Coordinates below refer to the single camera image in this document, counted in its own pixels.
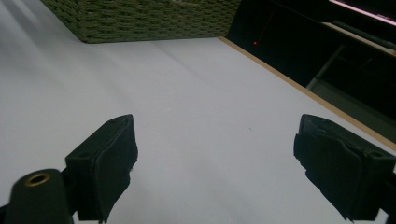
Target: wicker basket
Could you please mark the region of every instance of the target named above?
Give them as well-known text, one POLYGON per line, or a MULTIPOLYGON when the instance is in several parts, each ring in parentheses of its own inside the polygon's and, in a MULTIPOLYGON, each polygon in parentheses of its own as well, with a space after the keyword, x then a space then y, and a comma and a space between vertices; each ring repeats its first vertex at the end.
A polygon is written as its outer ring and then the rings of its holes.
POLYGON ((41 0, 82 42, 227 35, 241 0, 41 0))

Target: woven basket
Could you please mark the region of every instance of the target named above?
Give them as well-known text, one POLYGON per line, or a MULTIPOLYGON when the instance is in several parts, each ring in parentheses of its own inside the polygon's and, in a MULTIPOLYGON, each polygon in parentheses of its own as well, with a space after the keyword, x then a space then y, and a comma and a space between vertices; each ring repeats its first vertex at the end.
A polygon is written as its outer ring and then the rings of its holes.
POLYGON ((241 0, 41 0, 85 43, 225 36, 241 0))

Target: white table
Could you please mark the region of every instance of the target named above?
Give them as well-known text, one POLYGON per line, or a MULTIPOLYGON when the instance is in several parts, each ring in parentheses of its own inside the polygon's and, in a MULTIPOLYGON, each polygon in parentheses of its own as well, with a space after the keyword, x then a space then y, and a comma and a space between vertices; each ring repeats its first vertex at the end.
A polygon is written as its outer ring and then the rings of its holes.
POLYGON ((0 1, 0 205, 129 113, 139 158, 112 224, 345 223, 293 157, 304 113, 394 154, 216 38, 86 45, 39 1, 0 1))

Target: white tabletop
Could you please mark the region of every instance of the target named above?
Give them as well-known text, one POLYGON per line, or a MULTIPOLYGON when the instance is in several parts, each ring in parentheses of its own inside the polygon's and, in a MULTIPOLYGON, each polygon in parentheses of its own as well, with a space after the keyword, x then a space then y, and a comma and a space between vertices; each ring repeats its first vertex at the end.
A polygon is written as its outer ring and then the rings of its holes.
POLYGON ((112 224, 345 223, 293 157, 304 113, 394 154, 216 38, 86 45, 38 0, 0 1, 0 205, 129 113, 139 158, 112 224))

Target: green wicker basket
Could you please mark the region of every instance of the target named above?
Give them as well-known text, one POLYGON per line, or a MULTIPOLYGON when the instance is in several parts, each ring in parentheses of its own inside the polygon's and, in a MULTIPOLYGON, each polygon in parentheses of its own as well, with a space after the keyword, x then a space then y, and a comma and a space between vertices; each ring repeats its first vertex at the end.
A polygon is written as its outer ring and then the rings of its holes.
POLYGON ((85 43, 225 36, 241 0, 41 0, 85 43))

